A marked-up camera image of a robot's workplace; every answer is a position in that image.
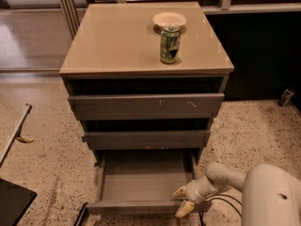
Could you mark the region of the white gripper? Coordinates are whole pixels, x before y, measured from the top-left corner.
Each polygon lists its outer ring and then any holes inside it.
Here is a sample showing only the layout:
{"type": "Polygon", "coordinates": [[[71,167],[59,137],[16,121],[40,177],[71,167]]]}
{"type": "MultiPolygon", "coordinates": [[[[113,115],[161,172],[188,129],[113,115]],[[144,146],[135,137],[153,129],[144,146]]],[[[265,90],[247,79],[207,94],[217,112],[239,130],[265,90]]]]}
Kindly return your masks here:
{"type": "Polygon", "coordinates": [[[175,217],[183,218],[195,209],[195,204],[203,203],[206,198],[218,192],[214,184],[206,177],[202,176],[193,180],[186,186],[181,186],[172,195],[174,199],[187,199],[183,201],[177,210],[175,217]]]}

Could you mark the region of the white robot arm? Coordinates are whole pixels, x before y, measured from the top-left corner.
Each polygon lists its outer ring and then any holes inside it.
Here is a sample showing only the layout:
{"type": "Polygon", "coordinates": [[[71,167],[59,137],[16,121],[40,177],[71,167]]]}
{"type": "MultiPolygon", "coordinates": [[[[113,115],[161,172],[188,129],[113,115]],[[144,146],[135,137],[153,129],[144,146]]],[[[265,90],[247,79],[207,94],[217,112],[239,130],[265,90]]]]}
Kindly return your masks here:
{"type": "Polygon", "coordinates": [[[185,217],[208,197],[231,188],[242,193],[242,226],[301,226],[301,181],[269,164],[247,173],[209,164],[204,175],[174,192],[182,200],[175,217],[185,217]]]}

